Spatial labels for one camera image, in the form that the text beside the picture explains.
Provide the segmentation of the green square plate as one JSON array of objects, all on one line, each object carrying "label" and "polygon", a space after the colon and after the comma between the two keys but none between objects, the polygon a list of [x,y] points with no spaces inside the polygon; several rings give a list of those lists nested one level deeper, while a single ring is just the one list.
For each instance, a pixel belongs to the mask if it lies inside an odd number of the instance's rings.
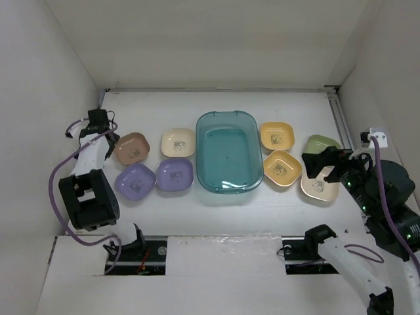
[{"label": "green square plate", "polygon": [[323,135],[311,135],[306,142],[303,152],[306,154],[319,154],[329,146],[341,148],[341,145],[332,138]]}]

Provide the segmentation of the brown square plate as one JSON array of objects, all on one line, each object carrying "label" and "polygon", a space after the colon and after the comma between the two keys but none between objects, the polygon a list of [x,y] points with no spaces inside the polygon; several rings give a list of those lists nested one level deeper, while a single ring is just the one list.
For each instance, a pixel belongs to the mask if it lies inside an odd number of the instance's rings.
[{"label": "brown square plate", "polygon": [[121,137],[114,148],[114,156],[122,165],[131,165],[144,160],[150,145],[142,133],[134,132]]}]

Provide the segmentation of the cream plate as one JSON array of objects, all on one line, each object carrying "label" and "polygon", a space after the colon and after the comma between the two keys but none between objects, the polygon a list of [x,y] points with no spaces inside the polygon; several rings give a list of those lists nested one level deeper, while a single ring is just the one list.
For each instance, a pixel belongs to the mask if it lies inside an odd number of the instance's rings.
[{"label": "cream plate", "polygon": [[161,152],[168,158],[187,158],[196,150],[195,132],[187,128],[168,129],[161,138]]},{"label": "cream plate", "polygon": [[339,183],[328,183],[324,180],[332,170],[332,167],[324,167],[316,178],[308,178],[306,169],[303,169],[301,178],[302,191],[308,197],[316,200],[326,202],[335,201],[339,195]]}]

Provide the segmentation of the yellow plate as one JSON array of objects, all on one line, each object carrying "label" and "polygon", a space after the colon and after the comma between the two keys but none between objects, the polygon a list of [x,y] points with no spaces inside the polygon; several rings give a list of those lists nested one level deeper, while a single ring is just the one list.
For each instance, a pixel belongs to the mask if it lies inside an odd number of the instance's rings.
[{"label": "yellow plate", "polygon": [[299,160],[283,150],[275,150],[263,161],[264,175],[281,187],[291,186],[302,174]]},{"label": "yellow plate", "polygon": [[295,144],[292,126],[285,122],[266,122],[261,125],[260,138],[267,150],[289,150]]}]

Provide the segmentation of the purple plate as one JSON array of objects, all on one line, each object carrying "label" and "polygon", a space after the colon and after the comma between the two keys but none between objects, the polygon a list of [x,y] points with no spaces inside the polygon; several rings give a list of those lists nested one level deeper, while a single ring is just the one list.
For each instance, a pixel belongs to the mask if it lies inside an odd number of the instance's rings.
[{"label": "purple plate", "polygon": [[142,163],[134,163],[115,179],[115,189],[131,201],[141,200],[156,185],[155,173]]},{"label": "purple plate", "polygon": [[164,192],[189,189],[194,181],[194,168],[186,158],[170,158],[162,161],[156,172],[157,186]]}]

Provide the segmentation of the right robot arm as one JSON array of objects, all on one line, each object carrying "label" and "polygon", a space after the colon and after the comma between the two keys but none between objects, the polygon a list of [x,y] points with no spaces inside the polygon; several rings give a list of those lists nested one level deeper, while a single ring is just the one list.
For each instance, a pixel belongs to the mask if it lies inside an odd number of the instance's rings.
[{"label": "right robot arm", "polygon": [[303,153],[302,159],[310,179],[331,168],[324,180],[340,182],[367,217],[366,227],[382,252],[390,283],[365,269],[325,224],[305,232],[303,250],[336,269],[368,314],[418,314],[419,214],[406,205],[415,184],[401,165],[382,160],[379,149],[375,157],[352,153],[330,146],[319,154]]}]

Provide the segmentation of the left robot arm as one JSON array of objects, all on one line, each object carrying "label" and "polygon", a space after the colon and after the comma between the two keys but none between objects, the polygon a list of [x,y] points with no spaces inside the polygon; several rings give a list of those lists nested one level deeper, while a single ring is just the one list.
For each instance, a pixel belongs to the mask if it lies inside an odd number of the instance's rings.
[{"label": "left robot arm", "polygon": [[88,111],[88,117],[72,123],[65,132],[72,138],[72,129],[87,122],[78,136],[79,148],[62,164],[71,159],[76,165],[70,175],[58,181],[70,222],[76,230],[94,231],[112,226],[120,217],[119,204],[104,174],[104,162],[110,158],[119,136],[117,124],[108,117],[106,110]]}]

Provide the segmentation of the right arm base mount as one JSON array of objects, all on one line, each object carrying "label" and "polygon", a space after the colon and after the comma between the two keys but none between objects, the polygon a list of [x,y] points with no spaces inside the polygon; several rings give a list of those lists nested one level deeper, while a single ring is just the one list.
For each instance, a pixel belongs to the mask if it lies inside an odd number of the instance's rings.
[{"label": "right arm base mount", "polygon": [[306,248],[303,236],[282,237],[277,255],[283,258],[287,275],[338,274],[327,261]]}]

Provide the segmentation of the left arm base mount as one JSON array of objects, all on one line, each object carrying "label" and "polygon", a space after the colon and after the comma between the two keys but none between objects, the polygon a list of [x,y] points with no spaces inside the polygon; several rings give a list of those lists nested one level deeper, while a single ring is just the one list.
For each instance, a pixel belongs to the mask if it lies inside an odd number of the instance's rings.
[{"label": "left arm base mount", "polygon": [[146,238],[144,245],[134,241],[123,246],[115,266],[107,276],[164,276],[167,238]]}]

